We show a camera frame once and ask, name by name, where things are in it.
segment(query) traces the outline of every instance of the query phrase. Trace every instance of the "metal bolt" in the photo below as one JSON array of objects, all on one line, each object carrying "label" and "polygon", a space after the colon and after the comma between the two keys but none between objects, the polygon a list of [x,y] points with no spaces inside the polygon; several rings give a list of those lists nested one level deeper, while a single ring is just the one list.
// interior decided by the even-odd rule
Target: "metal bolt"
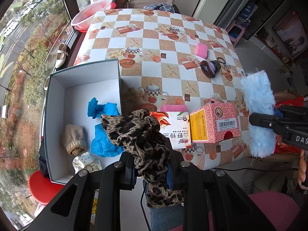
[{"label": "metal bolt", "polygon": [[181,166],[182,167],[189,167],[190,163],[187,161],[181,161]]},{"label": "metal bolt", "polygon": [[223,170],[219,169],[219,170],[216,171],[216,174],[217,174],[217,176],[222,177],[222,176],[224,176],[226,173],[225,173]]},{"label": "metal bolt", "polygon": [[88,171],[86,171],[85,169],[83,169],[83,170],[80,170],[80,171],[78,172],[78,175],[82,177],[82,176],[87,175],[87,173],[88,173]]},{"label": "metal bolt", "polygon": [[116,161],[116,162],[114,163],[114,166],[115,166],[115,167],[122,167],[122,166],[123,166],[123,162],[121,162],[121,161]]}]

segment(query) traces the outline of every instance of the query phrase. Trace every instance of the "leopard print scarf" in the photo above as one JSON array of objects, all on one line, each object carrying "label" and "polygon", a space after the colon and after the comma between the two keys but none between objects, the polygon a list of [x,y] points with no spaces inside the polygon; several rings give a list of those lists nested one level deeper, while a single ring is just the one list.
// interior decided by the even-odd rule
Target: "leopard print scarf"
[{"label": "leopard print scarf", "polygon": [[165,137],[159,133],[157,119],[145,109],[133,111],[130,116],[101,117],[110,142],[134,155],[138,176],[143,176],[148,183],[147,206],[159,208],[182,203],[183,191],[167,188],[170,151]]}]

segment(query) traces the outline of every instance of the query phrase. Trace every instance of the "barcode label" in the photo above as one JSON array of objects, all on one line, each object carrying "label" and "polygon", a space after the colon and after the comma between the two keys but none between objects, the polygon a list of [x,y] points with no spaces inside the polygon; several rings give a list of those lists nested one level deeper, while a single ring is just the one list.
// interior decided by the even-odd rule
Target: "barcode label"
[{"label": "barcode label", "polygon": [[236,118],[217,120],[217,131],[225,131],[233,128],[237,128],[238,124]]}]

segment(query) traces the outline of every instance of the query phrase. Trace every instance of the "table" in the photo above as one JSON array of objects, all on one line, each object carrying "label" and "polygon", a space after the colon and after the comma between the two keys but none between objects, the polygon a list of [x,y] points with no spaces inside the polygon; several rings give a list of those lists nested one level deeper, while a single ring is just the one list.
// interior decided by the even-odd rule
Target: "table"
[{"label": "table", "polygon": [[[195,55],[199,42],[208,47],[207,61],[226,61],[215,78],[206,77],[200,68],[204,59]],[[120,63],[124,115],[139,108],[159,110],[164,104],[186,104],[192,112],[211,99],[234,103],[241,136],[182,149],[185,160],[210,169],[249,156],[249,112],[240,84],[245,74],[224,29],[165,11],[99,11],[74,65],[109,58]]]}]

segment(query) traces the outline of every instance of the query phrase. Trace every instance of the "black cable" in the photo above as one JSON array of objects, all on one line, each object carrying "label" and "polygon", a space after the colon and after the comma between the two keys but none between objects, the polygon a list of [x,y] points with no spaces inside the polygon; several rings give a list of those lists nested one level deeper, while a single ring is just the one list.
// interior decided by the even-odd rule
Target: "black cable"
[{"label": "black cable", "polygon": [[147,228],[148,228],[149,231],[151,231],[149,222],[147,221],[147,216],[145,215],[145,211],[144,211],[144,208],[143,208],[143,205],[142,205],[142,199],[143,199],[144,192],[145,192],[146,188],[147,188],[147,183],[145,182],[144,189],[143,189],[143,192],[142,192],[142,195],[141,195],[141,199],[140,199],[140,205],[141,205],[141,209],[142,209],[142,212],[143,212],[143,216],[144,216],[145,222],[147,223]]},{"label": "black cable", "polygon": [[265,170],[265,169],[257,169],[257,168],[251,168],[251,167],[243,167],[243,168],[239,168],[239,169],[225,169],[225,168],[219,168],[219,167],[215,167],[214,169],[221,169],[221,170],[225,170],[225,171],[240,171],[240,170],[254,170],[254,171],[260,171],[260,172],[284,172],[284,171],[297,171],[297,168],[286,168],[286,169],[279,169],[279,170]]}]

